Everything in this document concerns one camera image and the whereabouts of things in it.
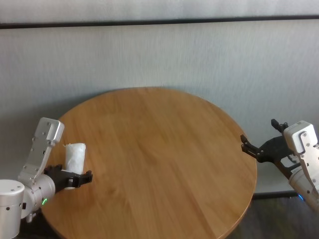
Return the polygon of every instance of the wooden tabletop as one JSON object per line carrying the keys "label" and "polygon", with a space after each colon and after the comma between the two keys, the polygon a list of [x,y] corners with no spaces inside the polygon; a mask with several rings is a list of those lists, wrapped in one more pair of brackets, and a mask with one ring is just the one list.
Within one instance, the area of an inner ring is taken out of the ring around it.
{"label": "wooden tabletop", "polygon": [[217,239],[243,217],[256,162],[236,122],[215,105],[163,88],[106,93],[67,112],[48,164],[85,143],[93,182],[64,190],[43,213],[67,239]]}

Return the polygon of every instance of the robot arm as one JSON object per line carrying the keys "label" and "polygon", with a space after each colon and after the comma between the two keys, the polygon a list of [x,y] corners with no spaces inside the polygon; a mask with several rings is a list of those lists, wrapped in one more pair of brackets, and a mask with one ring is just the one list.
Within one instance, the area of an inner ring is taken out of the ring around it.
{"label": "robot arm", "polygon": [[80,175],[62,170],[62,165],[45,168],[51,149],[60,141],[63,130],[64,125],[58,120],[41,118],[18,181],[0,180],[0,239],[16,237],[20,219],[26,217],[27,222],[31,222],[34,212],[55,193],[92,182],[91,171]]}
{"label": "robot arm", "polygon": [[[242,150],[258,162],[272,162],[286,176],[289,184],[300,197],[314,210],[319,211],[319,145],[314,126],[300,121],[292,126],[278,124],[272,120],[272,126],[282,135],[272,138],[260,148],[250,144],[242,135]],[[285,167],[281,160],[293,156],[299,163]]]}
{"label": "robot arm", "polygon": [[292,173],[289,183],[310,207],[319,212],[319,145],[314,126],[300,121],[285,129],[284,136],[301,165]]}

